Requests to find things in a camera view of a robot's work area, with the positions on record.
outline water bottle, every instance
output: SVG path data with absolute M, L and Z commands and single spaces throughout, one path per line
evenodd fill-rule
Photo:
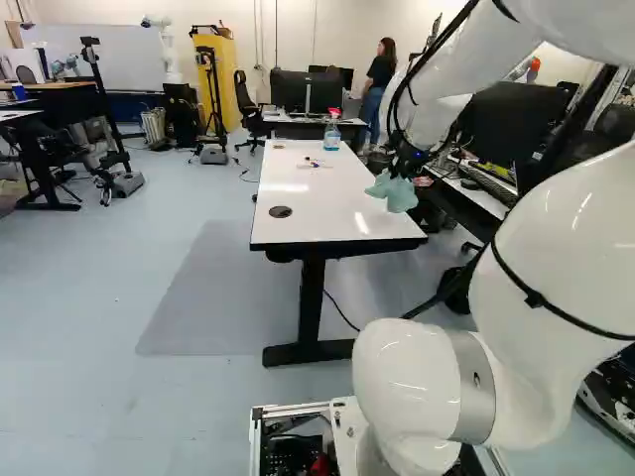
M 341 141 L 341 133 L 337 129 L 337 117 L 339 117 L 339 109 L 328 108 L 330 121 L 324 130 L 324 149 L 326 151 L 338 151 L 339 142 Z

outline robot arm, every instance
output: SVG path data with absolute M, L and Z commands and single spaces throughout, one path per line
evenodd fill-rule
M 383 118 L 391 109 L 428 150 L 472 92 L 541 41 L 632 65 L 635 1 L 602 3 L 601 19 L 596 8 L 593 0 L 481 0 L 453 42 L 416 74 L 396 74 Z M 404 78 L 418 106 L 403 94 Z M 635 199 L 634 178 L 629 143 L 523 197 L 476 265 L 469 302 L 478 332 L 380 319 L 360 333 L 355 394 L 392 470 L 443 474 L 461 442 L 526 449 L 562 433 L 582 379 L 635 340 L 635 222 L 620 213 Z

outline keyboard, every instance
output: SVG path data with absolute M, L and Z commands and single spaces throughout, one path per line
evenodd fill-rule
M 513 191 L 508 190 L 500 183 L 496 183 L 493 179 L 470 166 L 461 164 L 458 166 L 462 175 L 467 176 L 468 179 L 474 180 L 478 183 L 483 190 L 497 198 L 509 208 L 513 208 L 518 201 L 518 195 Z
M 495 172 L 495 170 L 490 169 L 489 167 L 487 167 L 484 164 L 481 164 L 477 161 L 469 161 L 467 163 L 470 167 L 474 167 L 475 169 L 479 170 L 480 172 L 483 172 L 485 174 L 490 174 L 493 177 L 496 177 L 499 180 L 502 180 L 506 183 L 509 183 L 512 186 L 516 186 L 516 182 L 514 181 L 513 178 L 511 177 L 505 177 L 502 174 L 498 174 L 497 172 Z

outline gray mat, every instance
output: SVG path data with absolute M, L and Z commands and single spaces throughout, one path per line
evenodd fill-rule
M 300 263 L 249 251 L 250 224 L 207 222 L 144 331 L 140 355 L 256 355 L 295 340 Z

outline person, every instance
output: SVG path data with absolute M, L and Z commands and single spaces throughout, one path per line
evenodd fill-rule
M 362 106 L 359 111 L 359 118 L 368 124 L 368 129 L 370 130 L 370 151 L 377 148 L 377 141 L 379 140 L 379 105 L 386 86 L 393 74 L 395 74 L 396 68 L 397 47 L 395 46 L 395 41 L 390 37 L 382 38 L 377 45 L 377 56 L 366 73 L 368 78 L 364 84 Z M 364 146 L 366 135 L 367 130 L 360 131 L 356 138 L 356 150 L 359 151 Z

